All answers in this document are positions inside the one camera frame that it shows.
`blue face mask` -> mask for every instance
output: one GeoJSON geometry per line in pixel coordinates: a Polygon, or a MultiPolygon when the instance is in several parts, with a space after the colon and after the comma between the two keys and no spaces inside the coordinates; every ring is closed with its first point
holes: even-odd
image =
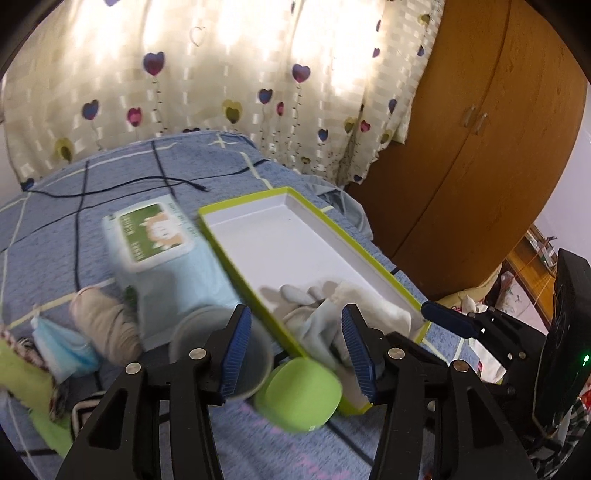
{"type": "Polygon", "coordinates": [[[81,377],[96,372],[100,368],[100,357],[87,337],[39,314],[33,317],[31,324],[35,345],[57,383],[70,376],[81,377]]]}

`light blue package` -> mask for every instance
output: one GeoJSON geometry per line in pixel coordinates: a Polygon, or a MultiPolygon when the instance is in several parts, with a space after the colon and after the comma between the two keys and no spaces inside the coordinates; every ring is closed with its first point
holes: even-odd
{"type": "Polygon", "coordinates": [[[31,320],[33,340],[47,368],[62,383],[100,368],[100,357],[90,340],[74,330],[53,323],[38,314],[31,320]]]}
{"type": "Polygon", "coordinates": [[[109,215],[103,218],[103,230],[117,285],[135,290],[139,335],[146,351],[168,343],[174,328],[197,308],[233,309],[240,303],[208,241],[172,196],[109,215]],[[137,237],[142,229],[150,231],[137,237]]]}

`silver handle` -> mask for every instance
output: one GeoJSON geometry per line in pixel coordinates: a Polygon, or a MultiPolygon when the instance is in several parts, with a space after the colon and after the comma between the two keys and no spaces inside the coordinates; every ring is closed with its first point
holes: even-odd
{"type": "Polygon", "coordinates": [[[466,112],[466,116],[464,117],[463,121],[464,128],[468,128],[468,124],[470,123],[470,118],[472,118],[474,110],[476,110],[476,105],[472,105],[466,112]]]}
{"type": "Polygon", "coordinates": [[[486,120],[486,117],[488,117],[488,113],[483,113],[480,117],[480,120],[478,120],[478,124],[476,125],[476,131],[474,132],[475,135],[480,134],[480,129],[482,128],[482,125],[484,124],[484,120],[486,120]]]}

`wooden desk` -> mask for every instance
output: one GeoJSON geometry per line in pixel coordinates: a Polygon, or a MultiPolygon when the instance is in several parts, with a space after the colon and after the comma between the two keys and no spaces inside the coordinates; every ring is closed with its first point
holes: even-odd
{"type": "Polygon", "coordinates": [[[527,292],[547,327],[554,316],[554,277],[538,257],[534,247],[523,237],[507,255],[506,263],[527,292]]]}

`blue bedsheet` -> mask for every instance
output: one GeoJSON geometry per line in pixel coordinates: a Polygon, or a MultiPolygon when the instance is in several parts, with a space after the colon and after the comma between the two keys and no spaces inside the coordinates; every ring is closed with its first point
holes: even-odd
{"type": "MultiPolygon", "coordinates": [[[[44,309],[47,318],[73,327],[68,303],[76,291],[76,277],[81,287],[100,284],[107,293],[121,296],[112,283],[100,221],[125,206],[174,193],[181,208],[194,216],[199,207],[209,203],[267,188],[291,186],[317,207],[329,207],[297,173],[264,160],[246,137],[230,133],[194,132],[138,142],[88,159],[86,173],[85,164],[71,165],[34,186],[54,194],[85,190],[87,195],[83,199],[55,199],[26,192],[0,207],[1,314],[17,338],[30,335],[29,320],[35,306],[44,309]],[[128,180],[163,174],[195,181],[209,191],[158,179],[91,193],[128,180]]],[[[326,214],[388,270],[395,268],[337,210],[330,209],[326,214]]],[[[402,272],[395,276],[418,301],[425,300],[402,272]]],[[[462,345],[458,337],[435,326],[429,330],[423,345],[448,361],[457,357],[457,353],[473,366],[478,361],[467,344],[462,345]]],[[[141,361],[157,364],[166,358],[166,349],[159,348],[146,353],[141,361]]],[[[100,380],[105,388],[120,371],[118,367],[103,365],[100,380]]],[[[92,376],[71,381],[68,405],[96,390],[92,376]]],[[[47,448],[24,409],[15,401],[11,405],[27,448],[47,448]]],[[[227,480],[366,479],[384,418],[383,408],[373,408],[364,416],[351,419],[336,414],[330,425],[296,436],[272,427],[248,403],[229,403],[210,412],[227,480]]],[[[0,422],[15,447],[23,450],[6,407],[1,408],[0,422]]],[[[167,439],[167,424],[163,424],[164,445],[167,439]]],[[[61,459],[57,455],[42,455],[34,457],[34,462],[43,479],[50,480],[55,477],[61,459]]],[[[172,478],[168,453],[163,456],[163,472],[163,478],[172,478]]]]}

